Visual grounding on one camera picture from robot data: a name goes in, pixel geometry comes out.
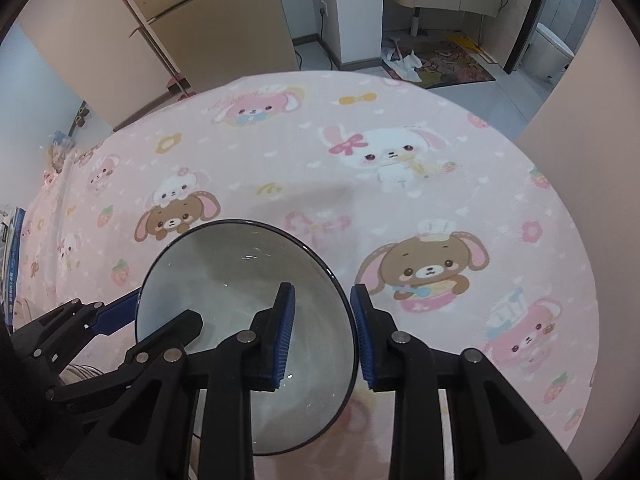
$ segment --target brown cartoon dog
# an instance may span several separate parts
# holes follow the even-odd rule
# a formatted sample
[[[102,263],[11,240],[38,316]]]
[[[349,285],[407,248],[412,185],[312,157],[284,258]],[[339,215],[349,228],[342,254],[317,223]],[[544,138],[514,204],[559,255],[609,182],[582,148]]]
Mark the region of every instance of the brown cartoon dog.
[[[364,283],[370,294],[391,286],[394,299],[409,312],[437,310],[469,288],[463,270],[482,270],[488,264],[487,250],[471,233],[419,235],[373,251],[360,266],[356,283]]]
[[[166,207],[155,206],[142,215],[134,238],[143,242],[148,235],[163,240],[168,233],[183,234],[196,220],[209,221],[220,214],[218,199],[207,191],[195,191],[184,200],[171,200]]]

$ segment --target metal screw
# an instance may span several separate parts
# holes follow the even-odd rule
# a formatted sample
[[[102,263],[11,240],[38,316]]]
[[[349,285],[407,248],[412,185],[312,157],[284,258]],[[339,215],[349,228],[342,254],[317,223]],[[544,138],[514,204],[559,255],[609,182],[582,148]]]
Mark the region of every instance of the metal screw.
[[[179,348],[169,348],[164,352],[162,356],[168,363],[175,363],[180,357],[182,357],[182,351]]]
[[[255,332],[253,330],[242,330],[238,332],[236,339],[241,343],[250,343],[255,339]]]
[[[408,335],[407,332],[402,332],[402,330],[396,330],[392,333],[391,339],[393,339],[396,343],[404,344],[411,341],[411,336]]]
[[[479,363],[482,360],[482,353],[475,348],[467,348],[464,355],[470,363]]]

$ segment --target pink wall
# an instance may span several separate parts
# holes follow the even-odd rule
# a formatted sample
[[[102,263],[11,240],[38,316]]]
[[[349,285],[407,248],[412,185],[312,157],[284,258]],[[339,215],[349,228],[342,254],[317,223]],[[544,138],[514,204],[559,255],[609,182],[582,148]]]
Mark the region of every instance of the pink wall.
[[[595,276],[600,352],[569,448],[591,480],[640,412],[640,46],[610,0],[516,143],[562,197]]]

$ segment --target pink ribbon print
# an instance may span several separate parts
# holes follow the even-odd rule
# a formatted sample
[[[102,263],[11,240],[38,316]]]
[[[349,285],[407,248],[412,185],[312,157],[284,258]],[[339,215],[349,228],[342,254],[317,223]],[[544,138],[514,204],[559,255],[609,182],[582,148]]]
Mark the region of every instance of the pink ribbon print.
[[[351,225],[351,218],[347,215],[338,216],[331,220],[315,222],[300,211],[292,211],[284,219],[285,230],[300,238],[305,238],[316,251],[326,247],[324,238],[338,231],[344,231]]]
[[[364,142],[364,137],[362,136],[362,134],[355,134],[349,137],[344,142],[341,142],[340,144],[336,144],[332,148],[329,148],[329,153],[332,153],[333,155],[340,155],[340,153],[344,152],[345,155],[349,156],[353,155],[354,148],[364,148],[368,145],[368,142]]]

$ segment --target baseboard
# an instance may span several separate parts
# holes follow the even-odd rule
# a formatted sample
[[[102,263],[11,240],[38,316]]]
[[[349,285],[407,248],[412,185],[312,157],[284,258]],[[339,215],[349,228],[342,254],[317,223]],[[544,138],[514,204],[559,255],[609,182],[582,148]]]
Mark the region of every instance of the baseboard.
[[[318,42],[322,50],[327,54],[331,62],[337,67],[338,70],[345,70],[353,72],[354,70],[362,70],[363,68],[374,68],[382,65],[382,59],[379,57],[372,57],[370,59],[360,59],[358,61],[350,61],[348,63],[342,63],[338,57],[331,50],[331,47],[327,42],[320,37],[319,34],[307,34],[306,36],[300,36],[299,38],[293,38],[293,46],[299,46],[306,43]]]

